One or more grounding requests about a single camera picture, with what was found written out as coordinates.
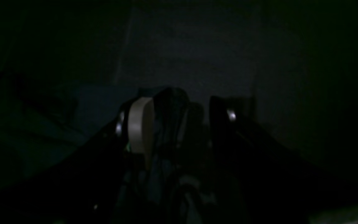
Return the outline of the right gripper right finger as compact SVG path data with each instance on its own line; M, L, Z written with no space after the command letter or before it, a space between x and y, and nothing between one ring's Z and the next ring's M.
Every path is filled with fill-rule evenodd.
M235 175L276 175L279 162L269 134L256 122L254 97L212 96L210 131L219 167Z

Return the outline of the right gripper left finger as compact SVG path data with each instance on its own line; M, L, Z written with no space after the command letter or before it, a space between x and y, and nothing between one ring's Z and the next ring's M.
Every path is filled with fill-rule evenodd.
M144 170L152 167L154 119L152 97L139 97L124 103L117 115L115 134L124 141L124 155Z

